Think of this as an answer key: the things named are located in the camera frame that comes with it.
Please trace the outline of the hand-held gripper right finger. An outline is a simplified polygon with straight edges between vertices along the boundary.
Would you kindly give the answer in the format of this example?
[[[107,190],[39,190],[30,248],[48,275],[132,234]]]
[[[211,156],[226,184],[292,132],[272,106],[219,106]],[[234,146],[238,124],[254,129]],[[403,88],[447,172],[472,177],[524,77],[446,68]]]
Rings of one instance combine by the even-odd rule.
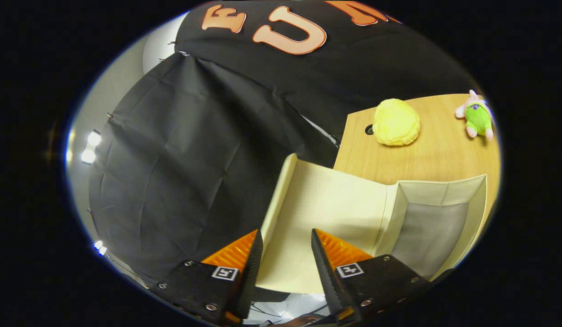
[[[374,322],[434,285],[391,254],[374,257],[319,228],[311,231],[311,247],[337,325]]]

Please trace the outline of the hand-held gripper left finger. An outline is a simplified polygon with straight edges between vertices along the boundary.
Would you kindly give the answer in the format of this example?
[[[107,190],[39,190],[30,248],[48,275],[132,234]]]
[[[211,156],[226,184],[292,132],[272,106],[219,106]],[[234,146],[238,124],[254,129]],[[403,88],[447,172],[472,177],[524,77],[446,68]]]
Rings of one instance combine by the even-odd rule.
[[[201,261],[186,259],[150,291],[211,327],[239,327],[248,318],[264,243],[256,229]]]

